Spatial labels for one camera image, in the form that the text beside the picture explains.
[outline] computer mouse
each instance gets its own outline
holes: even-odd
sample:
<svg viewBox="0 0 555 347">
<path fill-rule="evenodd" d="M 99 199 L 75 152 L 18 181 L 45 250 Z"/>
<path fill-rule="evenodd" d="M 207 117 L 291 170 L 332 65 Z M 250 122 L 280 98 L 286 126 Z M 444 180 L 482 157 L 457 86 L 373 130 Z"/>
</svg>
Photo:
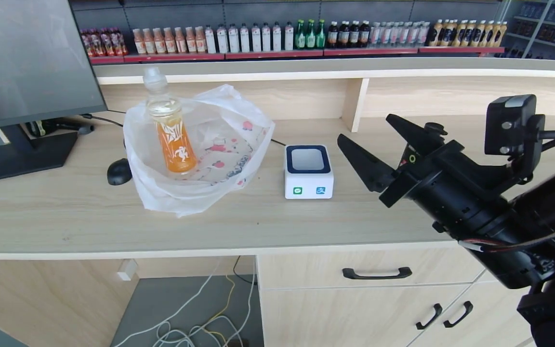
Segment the computer mouse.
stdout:
<svg viewBox="0 0 555 347">
<path fill-rule="evenodd" d="M 106 171 L 106 180 L 112 186 L 122 185 L 132 180 L 132 170 L 126 158 L 115 161 Z"/>
</svg>

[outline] monitor screen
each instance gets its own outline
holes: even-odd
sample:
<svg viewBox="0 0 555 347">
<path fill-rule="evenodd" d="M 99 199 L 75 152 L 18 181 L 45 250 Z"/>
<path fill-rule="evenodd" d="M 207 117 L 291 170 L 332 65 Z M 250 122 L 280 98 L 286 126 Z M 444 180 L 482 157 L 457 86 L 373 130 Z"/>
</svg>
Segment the monitor screen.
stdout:
<svg viewBox="0 0 555 347">
<path fill-rule="evenodd" d="M 104 110 L 68 0 L 0 0 L 0 127 Z"/>
</svg>

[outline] plastic bag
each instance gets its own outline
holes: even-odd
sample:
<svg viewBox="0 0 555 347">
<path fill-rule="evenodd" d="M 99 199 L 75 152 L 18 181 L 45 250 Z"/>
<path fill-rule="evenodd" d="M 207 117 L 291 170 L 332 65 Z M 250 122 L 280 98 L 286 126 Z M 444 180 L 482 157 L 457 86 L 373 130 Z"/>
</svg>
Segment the plastic bag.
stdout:
<svg viewBox="0 0 555 347">
<path fill-rule="evenodd" d="M 177 217 L 208 209 L 256 174 L 275 123 L 233 86 L 223 85 L 181 99 L 183 119 L 198 165 L 185 175 L 167 170 L 156 126 L 145 103 L 126 112 L 126 152 L 138 195 L 146 209 Z"/>
</svg>

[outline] monitor stand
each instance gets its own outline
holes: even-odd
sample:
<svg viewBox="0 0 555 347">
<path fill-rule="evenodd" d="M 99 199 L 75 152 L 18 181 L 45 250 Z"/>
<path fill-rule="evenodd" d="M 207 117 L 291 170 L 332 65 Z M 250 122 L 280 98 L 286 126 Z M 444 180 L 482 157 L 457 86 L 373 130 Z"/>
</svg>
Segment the monitor stand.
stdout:
<svg viewBox="0 0 555 347">
<path fill-rule="evenodd" d="M 78 133 L 29 139 L 20 125 L 0 128 L 10 143 L 0 146 L 0 180 L 64 166 Z"/>
</svg>

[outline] black drawer handle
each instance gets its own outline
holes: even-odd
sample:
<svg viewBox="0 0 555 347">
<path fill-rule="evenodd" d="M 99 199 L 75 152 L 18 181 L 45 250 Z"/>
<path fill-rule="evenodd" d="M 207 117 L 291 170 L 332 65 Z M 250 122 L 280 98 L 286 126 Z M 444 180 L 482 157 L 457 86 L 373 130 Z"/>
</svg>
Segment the black drawer handle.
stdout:
<svg viewBox="0 0 555 347">
<path fill-rule="evenodd" d="M 421 324 L 421 322 L 416 324 L 417 330 L 423 330 L 429 327 L 431 323 L 434 323 L 434 321 L 438 319 L 438 317 L 440 317 L 440 315 L 442 314 L 442 306 L 440 304 L 434 304 L 434 311 L 436 313 L 434 313 L 434 316 L 432 317 L 432 319 L 430 319 L 430 321 L 428 321 L 426 325 Z"/>
<path fill-rule="evenodd" d="M 351 280 L 395 280 L 395 279 L 405 279 L 412 275 L 412 271 L 409 267 L 401 267 L 397 269 L 399 274 L 393 276 L 359 276 L 355 273 L 352 268 L 346 267 L 342 268 L 342 274 L 347 279 Z"/>
<path fill-rule="evenodd" d="M 451 323 L 451 321 L 448 320 L 443 321 L 445 328 L 453 328 L 454 326 L 458 325 L 464 318 L 466 318 L 466 316 L 470 314 L 470 312 L 472 312 L 472 309 L 474 308 L 470 301 L 466 301 L 464 303 L 464 307 L 466 309 L 466 312 L 460 317 L 460 319 L 456 320 L 455 323 Z"/>
</svg>

